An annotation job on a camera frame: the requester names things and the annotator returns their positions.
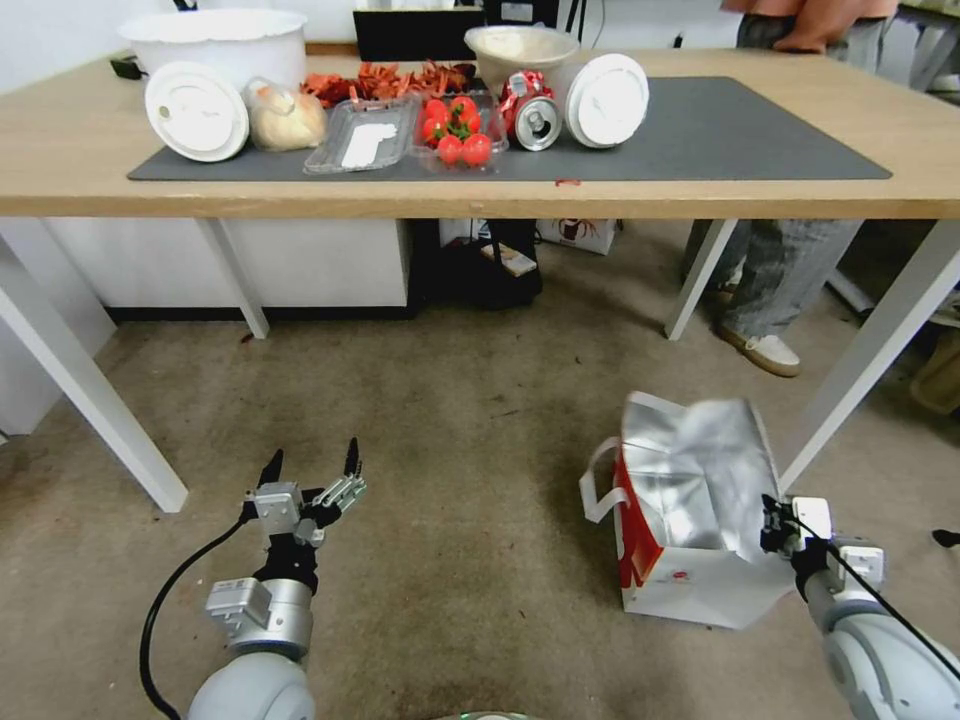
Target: person's hand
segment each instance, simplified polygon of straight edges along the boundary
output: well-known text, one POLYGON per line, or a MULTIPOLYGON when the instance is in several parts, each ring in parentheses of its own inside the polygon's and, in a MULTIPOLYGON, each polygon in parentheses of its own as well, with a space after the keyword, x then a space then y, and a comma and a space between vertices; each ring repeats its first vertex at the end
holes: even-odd
POLYGON ((863 10, 863 0, 807 0, 793 31, 774 43, 773 49, 822 55, 828 45, 843 39, 863 10))
POLYGON ((782 40, 773 44, 778 52, 817 53, 824 55, 827 52, 827 41, 823 37, 806 36, 794 31, 782 40))

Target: gray pants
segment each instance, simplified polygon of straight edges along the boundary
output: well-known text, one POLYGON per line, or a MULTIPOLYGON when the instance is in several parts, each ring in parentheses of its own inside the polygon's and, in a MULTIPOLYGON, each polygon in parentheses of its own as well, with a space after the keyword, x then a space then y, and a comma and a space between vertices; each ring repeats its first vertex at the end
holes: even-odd
MULTIPOLYGON (((747 15, 737 47, 772 48, 793 28, 793 18, 747 15)), ((869 72, 880 61, 883 20, 861 20, 827 54, 869 72)), ((862 220, 741 220, 710 280, 723 286, 743 263, 743 277, 723 324, 741 335, 777 335, 817 297, 862 220)), ((693 223, 684 256, 689 271, 710 220, 693 223)))

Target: plastic bag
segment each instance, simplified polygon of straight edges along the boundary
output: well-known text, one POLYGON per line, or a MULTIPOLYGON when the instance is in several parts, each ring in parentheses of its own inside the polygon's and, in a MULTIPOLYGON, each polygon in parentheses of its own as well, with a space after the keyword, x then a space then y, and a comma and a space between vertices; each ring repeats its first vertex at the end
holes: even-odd
POLYGON ((250 111, 250 137, 261 150, 301 150, 326 139, 327 113, 312 95, 254 78, 244 96, 250 111))

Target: black bag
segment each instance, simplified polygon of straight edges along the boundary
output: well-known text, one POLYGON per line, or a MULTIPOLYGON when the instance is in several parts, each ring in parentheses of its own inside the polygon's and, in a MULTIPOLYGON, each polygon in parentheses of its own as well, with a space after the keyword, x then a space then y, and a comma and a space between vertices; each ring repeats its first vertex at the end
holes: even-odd
POLYGON ((454 241, 440 247, 437 221, 414 221, 416 245, 411 295, 425 301, 465 301, 488 310, 529 305, 543 290, 539 263, 520 277, 503 263, 500 244, 537 262, 536 220, 488 220, 489 240, 454 241), (493 247, 493 258, 483 254, 493 247))

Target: orange shirt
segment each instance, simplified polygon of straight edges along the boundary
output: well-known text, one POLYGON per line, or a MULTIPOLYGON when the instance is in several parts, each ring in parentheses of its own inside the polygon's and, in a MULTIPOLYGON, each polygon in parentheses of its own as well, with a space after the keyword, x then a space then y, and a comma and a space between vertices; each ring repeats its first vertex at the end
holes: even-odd
MULTIPOLYGON (((783 17, 796 15, 805 0, 723 0, 723 9, 753 15, 783 17)), ((860 17, 891 17, 897 11, 897 0, 859 0, 863 6, 860 17)))

